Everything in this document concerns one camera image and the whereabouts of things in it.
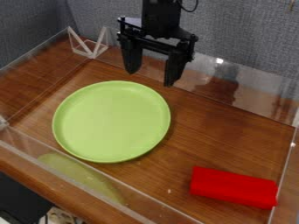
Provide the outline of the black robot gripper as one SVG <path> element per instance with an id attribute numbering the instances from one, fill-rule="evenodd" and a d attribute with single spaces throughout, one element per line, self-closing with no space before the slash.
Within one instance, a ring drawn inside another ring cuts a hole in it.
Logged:
<path id="1" fill-rule="evenodd" d="M 194 47 L 199 38 L 182 28 L 175 28 L 166 39 L 176 39 L 175 45 L 159 41 L 158 38 L 150 39 L 147 32 L 141 28 L 141 19 L 120 17 L 117 19 L 120 31 L 117 41 L 121 47 L 121 55 L 125 70 L 133 74 L 141 66 L 143 50 L 152 51 L 168 56 L 164 67 L 163 85 L 171 87 L 182 78 L 187 62 L 194 59 Z"/>

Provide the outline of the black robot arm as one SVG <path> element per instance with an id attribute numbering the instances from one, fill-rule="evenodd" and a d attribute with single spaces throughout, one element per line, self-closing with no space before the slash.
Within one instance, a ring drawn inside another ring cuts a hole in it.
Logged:
<path id="1" fill-rule="evenodd" d="M 168 56 L 164 66 L 163 84 L 171 87 L 182 78 L 186 64 L 194 60 L 194 47 L 199 37 L 180 27 L 183 0 L 143 0 L 141 17 L 120 16 L 117 41 L 125 70 L 139 71 L 143 50 Z"/>

